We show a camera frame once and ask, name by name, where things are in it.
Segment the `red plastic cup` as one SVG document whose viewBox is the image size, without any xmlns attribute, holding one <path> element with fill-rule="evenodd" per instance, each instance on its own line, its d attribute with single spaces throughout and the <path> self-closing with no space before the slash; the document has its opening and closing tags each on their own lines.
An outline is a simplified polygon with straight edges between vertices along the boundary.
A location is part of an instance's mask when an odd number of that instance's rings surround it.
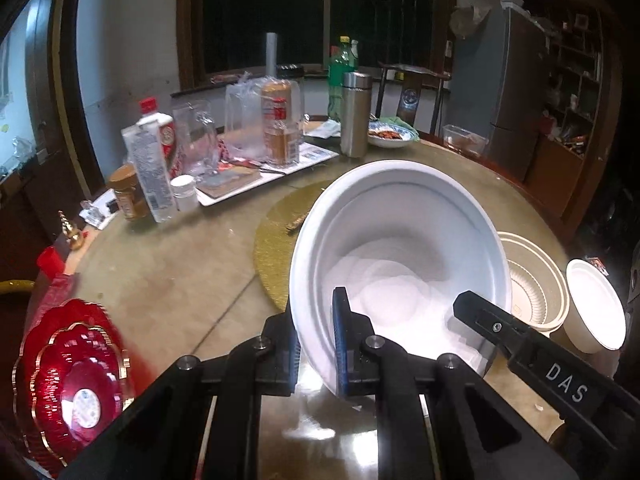
<svg viewBox="0 0 640 480">
<path fill-rule="evenodd" d="M 36 260 L 39 270 L 52 281 L 58 274 L 63 274 L 65 261 L 54 246 L 44 248 Z"/>
</svg>

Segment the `large white plastic bowl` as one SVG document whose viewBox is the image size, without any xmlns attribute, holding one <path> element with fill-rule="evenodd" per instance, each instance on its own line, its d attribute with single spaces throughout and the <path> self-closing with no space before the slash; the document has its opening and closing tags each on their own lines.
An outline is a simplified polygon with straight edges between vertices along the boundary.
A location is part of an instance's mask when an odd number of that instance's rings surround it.
<svg viewBox="0 0 640 480">
<path fill-rule="evenodd" d="M 332 295 L 376 334 L 408 353 L 454 353 L 485 375 L 496 353 L 454 317 L 470 290 L 511 309 L 511 278 L 498 233 L 480 203 L 443 172 L 408 160 L 368 162 L 331 183 L 298 233 L 288 300 L 303 354 L 337 390 Z"/>
</svg>

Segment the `green plastic bottle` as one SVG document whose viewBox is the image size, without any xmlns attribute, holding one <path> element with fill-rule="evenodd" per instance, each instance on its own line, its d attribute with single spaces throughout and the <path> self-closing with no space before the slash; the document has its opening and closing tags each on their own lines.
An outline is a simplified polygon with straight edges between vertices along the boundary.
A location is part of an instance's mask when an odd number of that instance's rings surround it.
<svg viewBox="0 0 640 480">
<path fill-rule="evenodd" d="M 341 121 L 343 76 L 346 73 L 353 72 L 356 65 L 356 56 L 352 50 L 352 40 L 350 40 L 349 36 L 341 36 L 338 45 L 331 48 L 328 73 L 328 116 L 336 122 Z"/>
</svg>

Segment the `dark wooden shelf cabinet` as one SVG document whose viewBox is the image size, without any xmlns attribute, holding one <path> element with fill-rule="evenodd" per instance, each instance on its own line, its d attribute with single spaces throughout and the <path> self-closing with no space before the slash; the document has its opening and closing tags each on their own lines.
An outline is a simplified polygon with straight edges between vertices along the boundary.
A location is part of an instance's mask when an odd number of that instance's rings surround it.
<svg viewBox="0 0 640 480">
<path fill-rule="evenodd" d="M 604 0 L 523 0 L 549 26 L 542 126 L 524 188 L 570 240 L 604 174 L 622 100 L 616 19 Z"/>
</svg>

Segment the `orange drink bottle in bag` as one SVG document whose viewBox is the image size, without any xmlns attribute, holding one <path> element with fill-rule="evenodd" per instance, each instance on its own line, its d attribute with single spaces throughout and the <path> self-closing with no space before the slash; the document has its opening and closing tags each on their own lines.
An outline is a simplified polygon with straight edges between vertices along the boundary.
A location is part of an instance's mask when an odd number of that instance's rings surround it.
<svg viewBox="0 0 640 480">
<path fill-rule="evenodd" d="M 273 167 L 294 166 L 302 137 L 302 98 L 296 81 L 269 77 L 260 90 L 267 160 Z"/>
</svg>

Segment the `wooden chair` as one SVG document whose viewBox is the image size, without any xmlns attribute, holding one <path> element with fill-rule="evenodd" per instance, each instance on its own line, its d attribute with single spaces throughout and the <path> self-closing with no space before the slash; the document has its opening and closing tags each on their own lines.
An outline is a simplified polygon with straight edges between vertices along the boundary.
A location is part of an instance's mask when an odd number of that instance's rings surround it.
<svg viewBox="0 0 640 480">
<path fill-rule="evenodd" d="M 378 96 L 375 101 L 374 116 L 380 117 L 385 96 L 385 88 L 388 81 L 388 73 L 393 70 L 396 74 L 402 75 L 401 92 L 397 105 L 396 116 L 409 124 L 414 125 L 416 121 L 416 112 L 421 99 L 421 92 L 425 78 L 432 78 L 436 81 L 435 92 L 430 128 L 428 134 L 430 136 L 439 136 L 438 125 L 439 117 L 442 112 L 442 100 L 444 99 L 445 84 L 450 81 L 451 74 L 449 72 L 436 73 L 426 67 L 408 65 L 408 64 L 387 64 L 379 62 L 381 69 L 381 79 L 378 84 Z"/>
</svg>

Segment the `red gold-rimmed plate stack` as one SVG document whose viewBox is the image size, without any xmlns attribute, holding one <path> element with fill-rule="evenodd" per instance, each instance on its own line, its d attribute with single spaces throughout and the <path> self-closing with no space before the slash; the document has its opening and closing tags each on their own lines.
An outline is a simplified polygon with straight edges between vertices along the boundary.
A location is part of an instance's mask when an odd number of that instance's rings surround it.
<svg viewBox="0 0 640 480">
<path fill-rule="evenodd" d="M 122 336 L 99 304 L 78 298 L 47 310 L 28 331 L 12 386 L 27 451 L 52 477 L 134 400 Z"/>
</svg>

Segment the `beige ribbed plastic bowl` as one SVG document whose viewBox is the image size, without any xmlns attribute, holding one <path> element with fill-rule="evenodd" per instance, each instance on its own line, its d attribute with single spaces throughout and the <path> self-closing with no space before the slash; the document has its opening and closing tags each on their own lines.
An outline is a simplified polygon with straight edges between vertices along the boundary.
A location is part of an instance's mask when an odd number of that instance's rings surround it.
<svg viewBox="0 0 640 480">
<path fill-rule="evenodd" d="M 570 312 L 570 293 L 559 267 L 539 246 L 525 237 L 499 232 L 508 262 L 512 314 L 549 337 Z"/>
</svg>

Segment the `small white pill bottle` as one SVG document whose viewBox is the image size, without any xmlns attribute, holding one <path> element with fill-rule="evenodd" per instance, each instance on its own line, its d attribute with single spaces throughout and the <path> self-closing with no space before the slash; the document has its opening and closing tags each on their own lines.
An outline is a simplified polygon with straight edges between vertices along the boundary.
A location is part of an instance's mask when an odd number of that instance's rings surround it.
<svg viewBox="0 0 640 480">
<path fill-rule="evenodd" d="M 186 212 L 198 208 L 198 193 L 194 177 L 190 174 L 180 174 L 172 178 L 169 184 L 178 211 Z"/>
</svg>

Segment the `grey refrigerator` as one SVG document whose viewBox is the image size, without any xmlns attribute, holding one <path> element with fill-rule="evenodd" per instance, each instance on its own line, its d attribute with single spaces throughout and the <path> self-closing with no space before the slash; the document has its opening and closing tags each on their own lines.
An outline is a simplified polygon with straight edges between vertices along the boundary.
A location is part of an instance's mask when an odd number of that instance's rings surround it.
<svg viewBox="0 0 640 480">
<path fill-rule="evenodd" d="M 544 31 L 501 6 L 454 48 L 446 123 L 485 138 L 485 156 L 518 181 L 535 153 L 546 55 Z"/>
</svg>

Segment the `small white paper bowl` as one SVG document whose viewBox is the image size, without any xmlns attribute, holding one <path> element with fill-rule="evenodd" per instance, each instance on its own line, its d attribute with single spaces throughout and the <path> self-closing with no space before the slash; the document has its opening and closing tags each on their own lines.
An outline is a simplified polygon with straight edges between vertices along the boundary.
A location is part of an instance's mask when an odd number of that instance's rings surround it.
<svg viewBox="0 0 640 480">
<path fill-rule="evenodd" d="M 566 266 L 566 282 L 573 301 L 563 324 L 568 339 L 582 353 L 620 350 L 626 318 L 608 278 L 588 261 L 573 259 Z"/>
</svg>

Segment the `patterned dish with food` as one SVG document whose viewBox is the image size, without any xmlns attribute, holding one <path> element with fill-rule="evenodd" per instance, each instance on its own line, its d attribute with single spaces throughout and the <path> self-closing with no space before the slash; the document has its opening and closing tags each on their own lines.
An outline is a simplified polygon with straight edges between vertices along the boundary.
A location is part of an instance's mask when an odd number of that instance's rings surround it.
<svg viewBox="0 0 640 480">
<path fill-rule="evenodd" d="M 413 128 L 396 122 L 369 122 L 368 142 L 377 148 L 403 148 L 419 140 Z"/>
</svg>

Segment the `stainless steel thermos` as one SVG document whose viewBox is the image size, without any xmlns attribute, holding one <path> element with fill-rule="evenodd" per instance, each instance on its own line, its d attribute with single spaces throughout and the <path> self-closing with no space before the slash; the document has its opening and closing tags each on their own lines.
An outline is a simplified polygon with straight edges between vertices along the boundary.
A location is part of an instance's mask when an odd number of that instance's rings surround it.
<svg viewBox="0 0 640 480">
<path fill-rule="evenodd" d="M 372 79 L 368 74 L 343 75 L 341 104 L 341 152 L 363 158 L 368 149 Z"/>
</svg>

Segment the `clear plastic food container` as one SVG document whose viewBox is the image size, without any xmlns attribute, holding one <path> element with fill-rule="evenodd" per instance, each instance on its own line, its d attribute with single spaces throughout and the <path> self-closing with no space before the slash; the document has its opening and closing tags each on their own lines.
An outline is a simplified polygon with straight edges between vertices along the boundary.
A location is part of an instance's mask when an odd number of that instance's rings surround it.
<svg viewBox="0 0 640 480">
<path fill-rule="evenodd" d="M 484 136 L 455 125 L 442 127 L 442 140 L 455 151 L 474 157 L 483 156 L 488 144 Z"/>
</svg>

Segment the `gold round placemat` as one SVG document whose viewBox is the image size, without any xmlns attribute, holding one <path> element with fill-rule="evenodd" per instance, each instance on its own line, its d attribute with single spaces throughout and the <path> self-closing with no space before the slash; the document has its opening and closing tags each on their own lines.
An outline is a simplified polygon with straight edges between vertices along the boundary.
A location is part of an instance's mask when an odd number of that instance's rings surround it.
<svg viewBox="0 0 640 480">
<path fill-rule="evenodd" d="M 254 267 L 262 288 L 280 311 L 288 302 L 288 274 L 299 229 L 330 184 L 325 180 L 296 188 L 271 207 L 256 230 Z"/>
</svg>

